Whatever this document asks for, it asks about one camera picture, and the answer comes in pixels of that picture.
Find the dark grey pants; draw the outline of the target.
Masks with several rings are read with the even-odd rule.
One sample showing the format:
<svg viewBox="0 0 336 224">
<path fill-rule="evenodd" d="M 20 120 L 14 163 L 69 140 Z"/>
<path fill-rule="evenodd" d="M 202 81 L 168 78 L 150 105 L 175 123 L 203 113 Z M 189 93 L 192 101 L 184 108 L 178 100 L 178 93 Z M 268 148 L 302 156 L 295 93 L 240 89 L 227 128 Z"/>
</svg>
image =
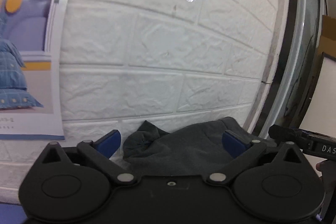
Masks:
<svg viewBox="0 0 336 224">
<path fill-rule="evenodd" d="M 172 133 L 144 121 L 124 141 L 123 160 L 139 176 L 214 173 L 233 159 L 222 143 L 227 130 L 243 140 L 254 139 L 232 117 L 192 124 Z"/>
</svg>

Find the cardboard box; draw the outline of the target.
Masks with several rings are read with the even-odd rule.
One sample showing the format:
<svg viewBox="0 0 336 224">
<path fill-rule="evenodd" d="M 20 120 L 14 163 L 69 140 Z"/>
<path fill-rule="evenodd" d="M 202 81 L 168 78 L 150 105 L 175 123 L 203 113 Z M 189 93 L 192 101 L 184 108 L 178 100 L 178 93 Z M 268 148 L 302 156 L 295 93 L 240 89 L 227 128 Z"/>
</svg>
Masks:
<svg viewBox="0 0 336 224">
<path fill-rule="evenodd" d="M 326 53 L 336 57 L 336 19 L 323 15 L 322 31 L 319 38 L 318 55 Z"/>
</svg>

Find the purple patterned bed sheet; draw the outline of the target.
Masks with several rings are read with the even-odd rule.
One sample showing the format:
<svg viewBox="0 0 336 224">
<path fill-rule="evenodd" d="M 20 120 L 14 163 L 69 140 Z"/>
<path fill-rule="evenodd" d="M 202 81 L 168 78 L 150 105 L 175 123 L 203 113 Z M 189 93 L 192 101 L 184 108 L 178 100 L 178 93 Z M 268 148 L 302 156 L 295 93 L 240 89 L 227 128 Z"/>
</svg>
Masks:
<svg viewBox="0 0 336 224">
<path fill-rule="evenodd" d="M 23 224 L 27 219 L 27 215 L 20 205 L 0 204 L 0 224 Z"/>
</svg>

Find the window frame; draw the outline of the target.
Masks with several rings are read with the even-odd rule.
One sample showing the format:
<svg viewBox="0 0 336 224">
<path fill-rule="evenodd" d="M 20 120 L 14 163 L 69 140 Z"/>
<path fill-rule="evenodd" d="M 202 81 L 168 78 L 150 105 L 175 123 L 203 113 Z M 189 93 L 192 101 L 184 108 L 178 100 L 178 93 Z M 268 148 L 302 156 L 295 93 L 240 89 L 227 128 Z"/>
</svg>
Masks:
<svg viewBox="0 0 336 224">
<path fill-rule="evenodd" d="M 278 0 L 270 52 L 244 128 L 267 138 L 273 124 L 299 126 L 313 82 L 326 0 Z"/>
</svg>

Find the bedding poster on wall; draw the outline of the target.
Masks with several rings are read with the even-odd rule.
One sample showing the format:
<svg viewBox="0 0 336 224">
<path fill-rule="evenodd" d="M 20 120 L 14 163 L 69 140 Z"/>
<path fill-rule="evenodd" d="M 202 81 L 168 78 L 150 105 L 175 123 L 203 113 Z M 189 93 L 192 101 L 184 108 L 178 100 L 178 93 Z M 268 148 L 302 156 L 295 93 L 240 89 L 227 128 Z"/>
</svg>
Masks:
<svg viewBox="0 0 336 224">
<path fill-rule="evenodd" d="M 63 140 L 59 62 L 68 0 L 1 0 L 1 139 Z"/>
</svg>

